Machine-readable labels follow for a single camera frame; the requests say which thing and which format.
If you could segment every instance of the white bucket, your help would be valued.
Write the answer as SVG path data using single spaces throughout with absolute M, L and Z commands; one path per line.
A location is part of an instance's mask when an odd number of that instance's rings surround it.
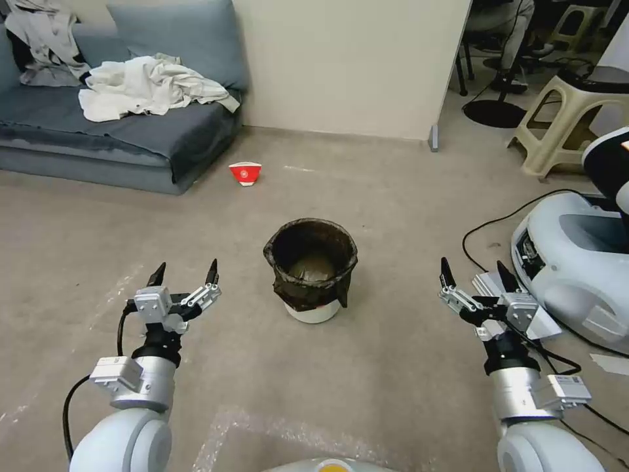
M 306 311 L 295 311 L 287 304 L 284 304 L 284 306 L 294 319 L 298 319 L 303 323 L 309 323 L 310 325 L 316 325 L 317 323 L 323 323 L 336 315 L 336 312 L 339 311 L 341 304 L 338 300 L 334 300 L 327 305 L 322 305 L 315 309 Z

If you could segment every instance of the red paper cup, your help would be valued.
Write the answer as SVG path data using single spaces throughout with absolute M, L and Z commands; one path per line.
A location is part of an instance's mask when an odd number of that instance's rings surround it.
M 229 166 L 236 180 L 244 187 L 252 186 L 260 175 L 262 164 L 236 163 Z

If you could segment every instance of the white paper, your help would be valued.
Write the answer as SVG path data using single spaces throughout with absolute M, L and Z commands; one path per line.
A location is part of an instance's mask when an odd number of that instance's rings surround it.
M 622 357 L 612 357 L 600 354 L 590 354 L 592 360 L 604 371 L 610 374 L 620 374 L 629 376 L 629 359 Z

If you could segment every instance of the person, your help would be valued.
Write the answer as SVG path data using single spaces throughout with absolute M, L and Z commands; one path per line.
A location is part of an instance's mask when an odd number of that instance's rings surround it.
M 502 49 L 500 69 L 490 87 L 508 93 L 524 93 L 526 85 L 517 79 L 507 82 L 507 74 L 515 62 L 526 31 L 535 12 L 533 0 L 473 0 L 465 31 L 469 33 L 500 33 L 506 37 Z M 552 52 L 549 45 L 537 45 L 529 55 L 543 57 Z

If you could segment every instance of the floor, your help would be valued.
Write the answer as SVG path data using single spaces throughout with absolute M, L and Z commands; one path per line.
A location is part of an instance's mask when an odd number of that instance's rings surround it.
M 439 259 L 461 285 L 474 268 L 464 232 L 582 176 L 523 175 L 506 135 L 467 121 L 449 94 L 442 148 L 426 143 L 247 129 L 181 197 L 0 172 L 0 463 L 63 470 L 61 409 L 69 387 L 115 354 L 124 300 L 168 262 L 172 291 L 199 286 L 218 257 L 223 295 L 183 337 L 170 424 L 170 471 L 254 472 L 324 454 L 410 472 L 496 471 L 497 434 L 484 350 L 437 298 Z M 263 164 L 238 186 L 227 165 Z M 349 308 L 318 326 L 293 320 L 273 294 L 262 248 L 302 216 L 344 226 L 358 246 Z M 517 218 L 473 237 L 470 251 L 508 261 Z M 137 320 L 124 348 L 142 343 Z M 629 380 L 576 358 L 594 404 L 629 425 Z M 111 412 L 88 385 L 72 404 L 75 443 Z M 626 455 L 626 439 L 587 412 L 569 422 Z M 617 463 L 586 443 L 609 471 Z

